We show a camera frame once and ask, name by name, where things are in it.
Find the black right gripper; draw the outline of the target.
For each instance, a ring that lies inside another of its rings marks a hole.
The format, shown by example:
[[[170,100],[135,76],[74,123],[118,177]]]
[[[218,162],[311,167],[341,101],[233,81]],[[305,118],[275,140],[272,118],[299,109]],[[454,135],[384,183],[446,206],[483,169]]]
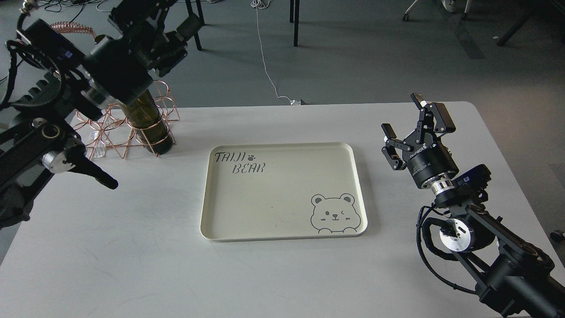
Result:
[[[416,128],[400,140],[389,123],[381,124],[385,135],[381,150],[393,170],[407,168],[418,189],[429,189],[432,179],[453,178],[460,171],[440,139],[456,127],[445,104],[428,102],[420,93],[412,93],[411,99],[419,110]]]

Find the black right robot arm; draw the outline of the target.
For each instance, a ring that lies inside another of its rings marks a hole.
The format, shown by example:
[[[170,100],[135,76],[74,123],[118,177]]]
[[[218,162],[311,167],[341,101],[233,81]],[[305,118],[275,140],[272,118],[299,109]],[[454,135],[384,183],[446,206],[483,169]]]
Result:
[[[419,93],[415,129],[403,140],[382,124],[382,152],[393,170],[408,169],[418,189],[430,189],[434,202],[424,205],[416,221],[416,246],[424,265],[454,290],[476,295],[502,317],[527,312],[532,318],[564,316],[564,286],[553,279],[553,260],[486,210],[486,188],[492,173],[484,164],[460,174],[441,141],[456,127],[446,106]],[[422,246],[434,255],[457,261],[475,280],[474,289],[452,283],[436,272]]]

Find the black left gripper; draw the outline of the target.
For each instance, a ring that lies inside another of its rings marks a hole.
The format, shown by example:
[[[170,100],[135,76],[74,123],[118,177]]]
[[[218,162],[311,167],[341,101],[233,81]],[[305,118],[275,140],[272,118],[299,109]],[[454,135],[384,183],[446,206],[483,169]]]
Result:
[[[188,40],[204,23],[189,13],[175,30],[164,32],[164,20],[175,3],[123,0],[111,10],[108,21],[121,36],[102,38],[83,59],[89,88],[82,95],[87,101],[97,107],[109,101],[131,106],[152,83],[150,70],[164,77],[187,56]]]

